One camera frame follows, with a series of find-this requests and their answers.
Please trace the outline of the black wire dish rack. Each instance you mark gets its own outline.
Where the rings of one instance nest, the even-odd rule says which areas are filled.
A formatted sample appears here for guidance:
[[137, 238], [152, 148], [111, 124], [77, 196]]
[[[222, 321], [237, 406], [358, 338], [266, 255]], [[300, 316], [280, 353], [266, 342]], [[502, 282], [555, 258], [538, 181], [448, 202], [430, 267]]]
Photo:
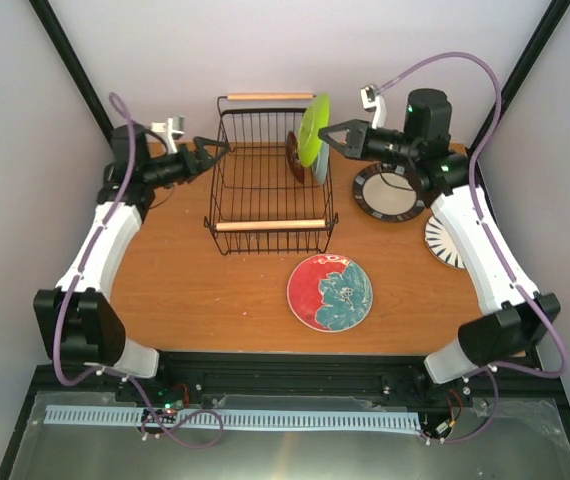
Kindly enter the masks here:
[[223, 255], [323, 253], [339, 215], [331, 160], [323, 185], [305, 167], [292, 175], [285, 155], [289, 131], [298, 135], [305, 110], [319, 94], [228, 94], [217, 100], [219, 141], [229, 151], [213, 171], [204, 225]]

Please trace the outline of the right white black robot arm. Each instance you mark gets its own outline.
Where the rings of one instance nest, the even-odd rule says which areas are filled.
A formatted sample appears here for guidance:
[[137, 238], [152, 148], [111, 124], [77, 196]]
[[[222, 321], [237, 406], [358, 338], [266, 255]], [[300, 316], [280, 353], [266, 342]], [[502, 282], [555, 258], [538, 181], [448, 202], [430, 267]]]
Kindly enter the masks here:
[[353, 160], [377, 160], [402, 170], [418, 200], [453, 240], [475, 288], [482, 316], [459, 327], [457, 337], [428, 355], [424, 365], [435, 384], [449, 383], [536, 346], [548, 334], [560, 303], [543, 294], [524, 273], [488, 212], [470, 160], [450, 148], [452, 106], [435, 89], [407, 97], [401, 130], [382, 125], [384, 99], [362, 89], [372, 121], [353, 119], [318, 130], [321, 140]]

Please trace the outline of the mint green flower plate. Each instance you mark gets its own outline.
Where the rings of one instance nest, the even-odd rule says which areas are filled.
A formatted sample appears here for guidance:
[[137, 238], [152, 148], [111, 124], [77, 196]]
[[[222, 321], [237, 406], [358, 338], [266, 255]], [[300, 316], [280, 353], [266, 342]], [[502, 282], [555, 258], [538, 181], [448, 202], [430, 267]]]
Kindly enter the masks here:
[[329, 167], [329, 153], [329, 145], [322, 142], [320, 151], [311, 167], [314, 179], [318, 185], [323, 185], [326, 181]]

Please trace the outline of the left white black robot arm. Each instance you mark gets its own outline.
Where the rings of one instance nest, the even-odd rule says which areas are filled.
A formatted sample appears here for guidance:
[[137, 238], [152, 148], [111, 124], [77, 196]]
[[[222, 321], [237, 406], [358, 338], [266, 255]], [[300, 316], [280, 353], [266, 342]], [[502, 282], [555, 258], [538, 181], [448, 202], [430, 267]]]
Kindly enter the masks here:
[[110, 304], [114, 280], [127, 248], [143, 226], [161, 187], [190, 183], [228, 152], [225, 142], [195, 137], [194, 145], [168, 146], [153, 157], [152, 130], [135, 123], [111, 133], [113, 160], [103, 173], [90, 230], [71, 266], [52, 289], [37, 291], [33, 307], [41, 337], [64, 385], [65, 365], [93, 373], [112, 370], [137, 377], [137, 388], [151, 402], [166, 400], [173, 378], [158, 368], [160, 354], [130, 339]]

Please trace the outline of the plain lime green plate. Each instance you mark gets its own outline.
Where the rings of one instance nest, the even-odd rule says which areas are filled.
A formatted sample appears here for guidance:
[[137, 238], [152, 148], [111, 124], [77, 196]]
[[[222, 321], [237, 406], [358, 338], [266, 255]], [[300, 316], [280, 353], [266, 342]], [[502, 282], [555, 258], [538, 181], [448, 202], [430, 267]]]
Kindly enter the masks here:
[[303, 167], [310, 167], [320, 152], [319, 131], [329, 125], [331, 99], [327, 93], [317, 95], [305, 110], [297, 135], [298, 155]]

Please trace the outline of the dark red flower plate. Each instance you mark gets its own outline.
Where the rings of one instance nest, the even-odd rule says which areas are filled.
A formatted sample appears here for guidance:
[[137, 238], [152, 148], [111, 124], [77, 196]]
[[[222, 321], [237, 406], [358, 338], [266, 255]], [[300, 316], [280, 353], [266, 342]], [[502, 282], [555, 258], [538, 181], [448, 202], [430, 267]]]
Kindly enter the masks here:
[[289, 131], [285, 143], [285, 155], [289, 169], [294, 179], [303, 184], [305, 182], [305, 167], [302, 165], [298, 153], [298, 141], [293, 131]]

